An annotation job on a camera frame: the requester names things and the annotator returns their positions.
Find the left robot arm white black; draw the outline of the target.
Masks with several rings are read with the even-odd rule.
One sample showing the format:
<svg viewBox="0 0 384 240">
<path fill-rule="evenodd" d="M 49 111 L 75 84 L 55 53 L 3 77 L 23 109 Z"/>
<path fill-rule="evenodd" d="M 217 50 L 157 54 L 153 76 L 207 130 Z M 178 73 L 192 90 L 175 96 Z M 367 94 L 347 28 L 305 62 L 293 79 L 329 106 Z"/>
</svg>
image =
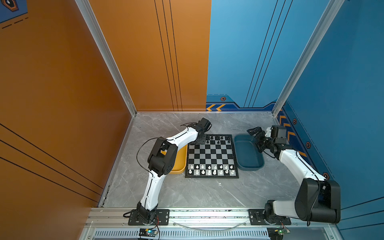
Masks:
<svg viewBox="0 0 384 240">
<path fill-rule="evenodd" d="M 154 138 L 155 143 L 148 157 L 148 182 L 142 199 L 138 202 L 136 212 L 145 224 L 155 222 L 159 193 L 165 177 L 173 169 L 177 153 L 191 143 L 201 141 L 211 128 L 211 122 L 202 118 L 196 123 L 190 123 L 178 134 L 163 138 Z"/>
</svg>

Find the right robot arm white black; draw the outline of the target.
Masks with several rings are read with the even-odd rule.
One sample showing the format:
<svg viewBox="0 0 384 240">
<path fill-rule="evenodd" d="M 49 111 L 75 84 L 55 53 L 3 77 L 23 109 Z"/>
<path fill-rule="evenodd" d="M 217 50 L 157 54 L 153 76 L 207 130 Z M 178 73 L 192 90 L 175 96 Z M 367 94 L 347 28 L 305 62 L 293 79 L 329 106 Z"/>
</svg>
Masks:
<svg viewBox="0 0 384 240">
<path fill-rule="evenodd" d="M 261 216 L 270 225 L 288 218 L 312 222 L 337 224 L 341 220 L 341 187 L 311 167 L 288 142 L 287 130 L 273 125 L 266 131 L 261 127 L 249 129 L 255 138 L 259 153 L 269 150 L 284 164 L 300 184 L 292 201 L 269 200 Z"/>
</svg>

